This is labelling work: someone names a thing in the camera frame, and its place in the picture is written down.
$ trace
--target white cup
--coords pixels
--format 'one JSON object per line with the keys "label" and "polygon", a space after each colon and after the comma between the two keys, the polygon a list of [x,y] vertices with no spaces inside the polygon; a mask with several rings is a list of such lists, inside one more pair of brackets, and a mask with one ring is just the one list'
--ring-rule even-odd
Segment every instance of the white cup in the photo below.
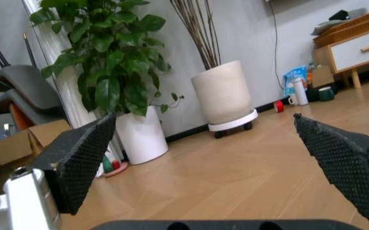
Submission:
{"label": "white cup", "polygon": [[290,97],[288,98],[288,102],[289,104],[292,104],[292,105],[299,105],[298,103],[298,98],[296,98],[296,94],[291,94]]}

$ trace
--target red tape roll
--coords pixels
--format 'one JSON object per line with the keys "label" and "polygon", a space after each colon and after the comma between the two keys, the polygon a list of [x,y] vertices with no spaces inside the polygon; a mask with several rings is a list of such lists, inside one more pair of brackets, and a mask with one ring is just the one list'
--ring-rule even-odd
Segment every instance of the red tape roll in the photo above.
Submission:
{"label": "red tape roll", "polygon": [[275,111],[277,111],[277,113],[283,112],[284,111],[284,104],[282,103],[282,101],[274,102],[274,109],[275,109]]}

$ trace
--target wicker basket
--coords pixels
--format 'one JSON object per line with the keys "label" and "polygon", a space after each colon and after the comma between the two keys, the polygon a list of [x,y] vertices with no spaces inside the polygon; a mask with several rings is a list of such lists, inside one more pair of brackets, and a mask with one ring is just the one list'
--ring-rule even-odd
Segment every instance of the wicker basket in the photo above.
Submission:
{"label": "wicker basket", "polygon": [[349,27],[355,26],[359,23],[364,23],[366,21],[369,21],[369,13],[366,14],[366,15],[363,15],[361,17],[355,18],[355,19],[353,19],[353,20],[351,20],[347,23],[336,25],[336,26],[326,30],[325,32],[323,32],[321,34],[321,36],[328,35],[328,34],[331,34],[331,33],[334,33],[334,32],[340,31],[340,30],[344,30],[344,29],[347,29]]}
{"label": "wicker basket", "polygon": [[328,35],[323,35],[316,37],[313,42],[315,42],[317,48],[324,47],[326,45],[339,42],[342,40],[345,40],[347,38],[354,37],[356,35],[362,34],[369,31],[369,20],[358,23],[354,26],[351,26],[349,28],[333,32]]}

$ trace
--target wooden floor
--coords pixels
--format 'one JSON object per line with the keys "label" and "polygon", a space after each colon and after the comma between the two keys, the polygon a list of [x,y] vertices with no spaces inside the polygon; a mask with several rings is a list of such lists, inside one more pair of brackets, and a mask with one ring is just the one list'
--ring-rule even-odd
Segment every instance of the wooden floor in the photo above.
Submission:
{"label": "wooden floor", "polygon": [[99,178],[64,229],[118,219],[334,219],[369,222],[330,185],[296,134],[292,115],[369,135],[369,83],[330,102],[261,113],[250,131],[209,132],[170,143],[169,152]]}

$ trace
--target white curtain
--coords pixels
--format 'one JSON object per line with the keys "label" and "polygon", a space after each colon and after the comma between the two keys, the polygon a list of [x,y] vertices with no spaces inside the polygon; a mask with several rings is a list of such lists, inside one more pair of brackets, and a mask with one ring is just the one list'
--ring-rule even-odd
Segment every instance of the white curtain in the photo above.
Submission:
{"label": "white curtain", "polygon": [[[28,16],[40,10],[40,0],[22,0]],[[55,34],[51,30],[50,23],[34,27],[35,35],[41,46],[44,58],[47,65],[52,65],[56,58],[61,54],[61,51],[70,48],[71,43],[64,29],[59,34]],[[78,92],[78,76],[79,71],[76,67],[68,67],[54,79],[57,91],[64,105],[68,119],[74,128],[81,127],[89,122],[92,122],[100,117],[96,111],[88,113],[84,108],[81,100],[81,95]],[[114,135],[109,143],[108,152],[106,153],[109,160],[120,160],[123,158],[122,151],[119,145],[117,136]]]}

